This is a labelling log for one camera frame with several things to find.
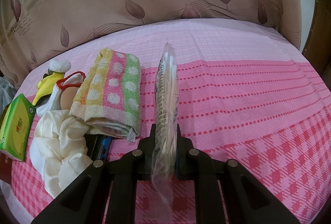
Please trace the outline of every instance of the tissue pack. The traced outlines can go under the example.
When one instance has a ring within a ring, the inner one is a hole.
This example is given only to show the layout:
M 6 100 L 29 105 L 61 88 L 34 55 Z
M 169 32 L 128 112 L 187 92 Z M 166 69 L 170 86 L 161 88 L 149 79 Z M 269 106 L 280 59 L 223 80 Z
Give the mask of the tissue pack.
M 0 152 L 13 160 L 25 161 L 26 145 L 36 108 L 18 95 L 0 118 Z

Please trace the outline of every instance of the brown egg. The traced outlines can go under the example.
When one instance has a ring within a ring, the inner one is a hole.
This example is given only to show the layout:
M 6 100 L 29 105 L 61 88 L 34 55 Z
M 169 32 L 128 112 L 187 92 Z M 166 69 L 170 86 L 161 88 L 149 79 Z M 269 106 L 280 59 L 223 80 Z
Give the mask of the brown egg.
M 68 87 L 61 94 L 61 109 L 70 110 L 72 101 L 77 94 L 78 87 Z

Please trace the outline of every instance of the red trim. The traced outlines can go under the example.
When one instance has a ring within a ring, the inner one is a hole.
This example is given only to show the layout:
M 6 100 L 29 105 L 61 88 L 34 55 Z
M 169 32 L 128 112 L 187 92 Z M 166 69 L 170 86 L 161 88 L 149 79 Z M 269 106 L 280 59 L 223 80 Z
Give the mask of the red trim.
M 64 91 L 68 87 L 80 87 L 82 85 L 82 83 L 61 85 L 62 82 L 65 82 L 68 78 L 70 78 L 73 75 L 78 74 L 78 73 L 80 73 L 82 75 L 83 81 L 84 81 L 86 78 L 85 73 L 78 71 L 78 72 L 74 72 L 74 73 L 70 74 L 69 76 L 67 76 L 63 79 L 57 80 L 57 82 L 56 82 L 57 87 L 62 91 Z

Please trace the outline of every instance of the towel tag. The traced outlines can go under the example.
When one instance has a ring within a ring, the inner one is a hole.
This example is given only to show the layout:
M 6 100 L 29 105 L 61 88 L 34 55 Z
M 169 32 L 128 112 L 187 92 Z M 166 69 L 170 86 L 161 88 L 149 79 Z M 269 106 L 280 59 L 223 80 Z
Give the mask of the towel tag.
M 131 128 L 129 130 L 129 133 L 127 134 L 126 139 L 127 139 L 127 141 L 129 141 L 131 143 L 134 143 L 135 142 L 135 140 L 136 140 L 136 134 L 134 133 L 133 128 Z

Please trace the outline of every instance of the plastic bag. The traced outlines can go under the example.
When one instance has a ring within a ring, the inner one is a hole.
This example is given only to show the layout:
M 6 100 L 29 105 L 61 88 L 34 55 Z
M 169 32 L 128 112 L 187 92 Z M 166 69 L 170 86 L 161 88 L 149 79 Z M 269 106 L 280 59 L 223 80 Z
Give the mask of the plastic bag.
M 0 77 L 0 115 L 7 104 L 14 99 L 17 90 L 4 77 Z
M 154 219 L 170 221 L 173 191 L 170 180 L 174 174 L 177 146 L 178 75 L 175 50 L 168 41 L 164 47 L 155 79 L 156 133 L 152 155 L 151 180 L 164 208 Z

